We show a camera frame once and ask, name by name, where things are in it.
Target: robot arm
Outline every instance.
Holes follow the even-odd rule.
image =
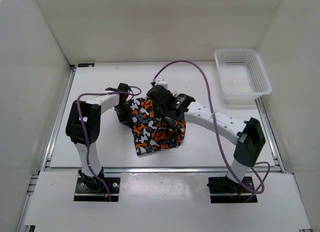
[[[193,97],[186,94],[174,96],[164,86],[155,84],[147,95],[152,100],[154,114],[174,120],[186,120],[215,131],[211,111]],[[250,167],[253,167],[266,142],[260,122],[251,118],[249,121],[235,119],[222,113],[215,113],[219,134],[236,145],[231,169],[242,180]],[[228,171],[227,178],[238,183]]]
[[[107,88],[103,93],[112,92],[129,92],[130,87],[127,84],[120,83],[117,89]],[[118,119],[122,124],[127,125],[127,122],[131,118],[130,108],[126,103],[128,98],[127,94],[105,94],[94,97],[87,101],[80,102],[80,108],[85,120],[85,127],[89,139],[89,162],[90,167],[94,174],[99,178],[104,178],[103,167],[101,166],[98,158],[96,141],[100,133],[101,115],[107,110],[114,107]],[[79,112],[77,108],[77,101],[75,100],[72,104],[70,115],[67,121],[66,135],[71,138],[77,148],[80,156],[82,168],[78,171],[83,179],[83,182],[93,191],[99,191],[102,188],[102,183],[98,181],[92,172],[89,170],[87,164],[87,145],[85,141],[85,135],[83,127],[80,122]]]

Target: fabric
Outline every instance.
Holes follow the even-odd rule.
[[[155,118],[152,101],[135,98],[128,101],[132,112],[132,134],[138,156],[178,147],[185,137],[186,122]]]

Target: white floor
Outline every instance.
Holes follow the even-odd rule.
[[[81,167],[79,154],[66,136],[65,129],[72,102],[82,93],[101,93],[108,87],[117,88],[119,83],[138,86],[143,94],[151,88],[150,82],[165,62],[96,63],[94,67],[77,68],[60,130],[55,142],[50,166],[53,168]],[[260,119],[255,103],[247,107],[230,107],[221,99],[218,72],[214,62],[198,62],[206,74],[213,106],[216,111],[230,117],[249,120]],[[204,105],[208,105],[204,80],[196,68],[180,63],[169,66],[159,78],[168,82],[170,90],[185,93]],[[222,145],[231,163],[235,146],[222,138]],[[188,123],[183,144],[178,148],[163,150],[145,157],[136,155],[131,129],[118,122],[112,109],[101,117],[100,136],[97,140],[99,160],[104,167],[224,167],[213,132]],[[265,144],[258,161],[274,165],[270,145]]]
[[[310,229],[295,177],[272,173],[258,203],[211,204],[205,173],[122,173],[119,202],[73,201],[77,170],[41,172],[25,225],[35,232],[299,232]]]

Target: basket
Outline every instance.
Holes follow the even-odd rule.
[[[214,52],[223,98],[246,104],[272,91],[266,71],[253,49],[218,49]]]

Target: camouflage cloth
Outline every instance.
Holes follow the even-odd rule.
[[[178,147],[186,131],[186,122],[155,118],[152,101],[135,98],[128,101],[132,111],[132,133],[138,156]]]

